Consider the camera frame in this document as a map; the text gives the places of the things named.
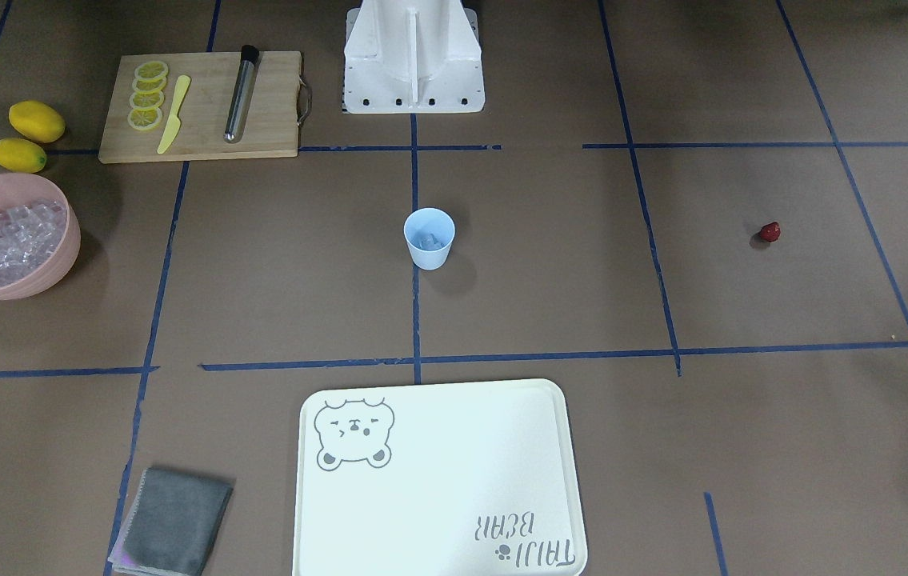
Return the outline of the pile of clear ice cubes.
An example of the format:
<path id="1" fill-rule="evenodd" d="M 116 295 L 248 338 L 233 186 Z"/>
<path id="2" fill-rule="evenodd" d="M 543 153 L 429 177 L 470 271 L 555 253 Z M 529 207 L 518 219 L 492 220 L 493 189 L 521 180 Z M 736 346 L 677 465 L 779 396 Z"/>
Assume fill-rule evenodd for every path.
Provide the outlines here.
<path id="1" fill-rule="evenodd" d="M 47 262 L 65 237 L 67 207 L 36 199 L 0 210 L 0 287 L 22 280 Z"/>

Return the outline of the wooden cutting board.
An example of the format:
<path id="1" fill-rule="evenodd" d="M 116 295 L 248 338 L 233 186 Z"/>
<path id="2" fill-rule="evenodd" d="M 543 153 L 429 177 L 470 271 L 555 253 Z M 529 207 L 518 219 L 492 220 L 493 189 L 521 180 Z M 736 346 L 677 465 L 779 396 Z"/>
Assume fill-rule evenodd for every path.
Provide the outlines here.
<path id="1" fill-rule="evenodd" d="M 157 146 L 164 124 L 141 131 L 128 123 L 134 70 L 148 61 L 162 61 L 169 67 L 167 85 L 162 89 L 166 98 L 161 106 L 163 114 L 169 112 L 176 77 L 187 75 L 191 79 L 179 112 L 182 128 L 162 154 Z M 117 164 L 295 157 L 302 114 L 298 110 L 302 54 L 261 52 L 241 138 L 228 143 L 224 132 L 240 62 L 238 52 L 122 56 L 98 149 L 99 161 Z"/>

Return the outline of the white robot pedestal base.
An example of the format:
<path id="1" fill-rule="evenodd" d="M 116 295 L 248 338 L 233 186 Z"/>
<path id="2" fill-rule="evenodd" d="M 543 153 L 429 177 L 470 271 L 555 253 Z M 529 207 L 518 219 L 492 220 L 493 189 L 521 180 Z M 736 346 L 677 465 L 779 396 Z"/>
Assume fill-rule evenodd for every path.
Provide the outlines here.
<path id="1" fill-rule="evenodd" d="M 362 1 L 346 14 L 348 114 L 472 114 L 486 88 L 477 15 L 461 1 Z"/>

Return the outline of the yellow lemon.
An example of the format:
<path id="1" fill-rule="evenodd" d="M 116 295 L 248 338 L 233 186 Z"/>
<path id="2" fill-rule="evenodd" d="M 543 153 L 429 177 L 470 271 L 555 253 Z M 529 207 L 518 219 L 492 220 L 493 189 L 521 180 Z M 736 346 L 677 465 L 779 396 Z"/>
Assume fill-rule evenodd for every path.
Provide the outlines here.
<path id="1" fill-rule="evenodd" d="M 24 138 L 0 139 L 0 167 L 19 174 L 37 174 L 46 168 L 48 154 Z"/>
<path id="2" fill-rule="evenodd" d="M 66 133 L 62 114 L 40 101 L 14 103 L 9 106 L 8 120 L 19 134 L 43 145 L 58 141 Z"/>

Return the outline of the light blue plastic cup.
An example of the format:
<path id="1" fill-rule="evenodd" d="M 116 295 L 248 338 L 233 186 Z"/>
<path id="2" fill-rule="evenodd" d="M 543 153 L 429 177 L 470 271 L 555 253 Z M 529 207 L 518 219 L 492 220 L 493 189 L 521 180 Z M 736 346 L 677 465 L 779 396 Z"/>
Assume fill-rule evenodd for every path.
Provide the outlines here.
<path id="1" fill-rule="evenodd" d="M 414 237 L 420 230 L 432 232 L 446 241 L 446 248 L 439 251 L 423 251 L 414 247 Z M 439 208 L 424 207 L 410 213 L 403 223 L 403 237 L 405 237 L 407 250 L 416 267 L 422 270 L 436 270 L 446 262 L 450 254 L 451 244 L 456 238 L 456 223 Z"/>

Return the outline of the grey folded cloth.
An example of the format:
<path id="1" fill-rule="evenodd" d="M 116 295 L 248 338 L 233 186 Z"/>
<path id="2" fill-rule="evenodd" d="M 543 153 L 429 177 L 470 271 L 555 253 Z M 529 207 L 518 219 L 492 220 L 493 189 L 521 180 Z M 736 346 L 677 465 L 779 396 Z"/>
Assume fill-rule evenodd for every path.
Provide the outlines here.
<path id="1" fill-rule="evenodd" d="M 201 575 L 234 486 L 152 466 L 137 487 L 107 561 L 128 575 Z"/>

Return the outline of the pink bowl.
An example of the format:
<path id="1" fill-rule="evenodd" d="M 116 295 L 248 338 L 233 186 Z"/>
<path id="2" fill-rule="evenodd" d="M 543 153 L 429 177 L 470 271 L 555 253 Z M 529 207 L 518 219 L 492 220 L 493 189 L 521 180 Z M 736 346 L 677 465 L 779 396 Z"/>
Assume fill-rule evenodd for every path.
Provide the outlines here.
<path id="1" fill-rule="evenodd" d="M 74 209 L 66 194 L 47 178 L 36 174 L 0 174 L 0 210 L 49 199 L 62 202 L 67 207 L 65 237 L 54 255 L 40 267 L 7 286 L 0 287 L 0 300 L 29 298 L 47 290 L 62 280 L 77 260 L 81 245 L 81 229 Z"/>

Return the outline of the cream bear tray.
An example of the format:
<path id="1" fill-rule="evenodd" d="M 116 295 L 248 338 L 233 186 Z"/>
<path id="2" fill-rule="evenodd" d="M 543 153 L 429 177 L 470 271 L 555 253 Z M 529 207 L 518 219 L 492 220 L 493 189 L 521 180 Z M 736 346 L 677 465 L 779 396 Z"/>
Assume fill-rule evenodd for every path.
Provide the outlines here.
<path id="1" fill-rule="evenodd" d="M 544 378 L 323 390 L 300 412 L 295 575 L 581 575 L 566 396 Z"/>

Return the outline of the steel muddler black tip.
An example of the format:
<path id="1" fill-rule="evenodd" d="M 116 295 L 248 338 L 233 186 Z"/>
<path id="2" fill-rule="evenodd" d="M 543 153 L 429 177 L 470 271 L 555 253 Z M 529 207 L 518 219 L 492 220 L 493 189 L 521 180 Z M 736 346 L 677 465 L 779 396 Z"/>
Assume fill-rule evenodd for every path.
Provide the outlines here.
<path id="1" fill-rule="evenodd" d="M 246 126 L 246 115 L 256 82 L 260 50 L 254 45 L 244 45 L 239 52 L 239 66 L 235 77 L 233 96 L 226 118 L 223 139 L 228 145 L 241 141 Z"/>

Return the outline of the yellow plastic knife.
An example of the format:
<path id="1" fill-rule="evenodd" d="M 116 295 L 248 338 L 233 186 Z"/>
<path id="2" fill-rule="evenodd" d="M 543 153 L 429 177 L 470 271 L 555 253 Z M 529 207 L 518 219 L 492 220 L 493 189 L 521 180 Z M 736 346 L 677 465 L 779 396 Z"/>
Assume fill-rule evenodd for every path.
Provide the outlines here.
<path id="1" fill-rule="evenodd" d="M 188 75 L 179 75 L 178 77 L 176 77 L 174 89 L 172 92 L 172 99 L 170 102 L 169 114 L 166 119 L 164 130 L 162 131 L 160 142 L 158 142 L 156 154 L 164 154 L 165 152 L 168 152 L 169 148 L 173 145 L 173 142 L 175 142 L 180 129 L 182 128 L 180 110 L 182 110 L 182 105 L 186 100 L 186 95 L 188 89 L 190 88 L 191 81 L 193 80 L 191 80 L 191 76 Z"/>

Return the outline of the upper yellow lemon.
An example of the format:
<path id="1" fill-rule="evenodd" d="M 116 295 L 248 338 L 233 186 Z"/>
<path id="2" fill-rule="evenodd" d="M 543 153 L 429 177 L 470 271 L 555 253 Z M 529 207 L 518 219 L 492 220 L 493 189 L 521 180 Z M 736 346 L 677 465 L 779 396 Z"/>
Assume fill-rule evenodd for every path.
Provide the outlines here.
<path id="1" fill-rule="evenodd" d="M 19 134 L 43 145 L 58 141 L 66 133 L 62 114 L 40 101 L 14 103 L 9 106 L 8 120 Z"/>

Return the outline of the lower yellow lemon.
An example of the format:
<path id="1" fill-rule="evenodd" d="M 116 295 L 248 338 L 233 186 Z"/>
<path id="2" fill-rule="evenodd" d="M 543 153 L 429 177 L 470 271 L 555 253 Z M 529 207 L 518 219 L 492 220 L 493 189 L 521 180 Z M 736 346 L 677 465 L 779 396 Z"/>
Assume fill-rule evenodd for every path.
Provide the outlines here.
<path id="1" fill-rule="evenodd" d="M 0 167 L 19 174 L 37 174 L 46 168 L 48 154 L 24 138 L 0 139 Z"/>

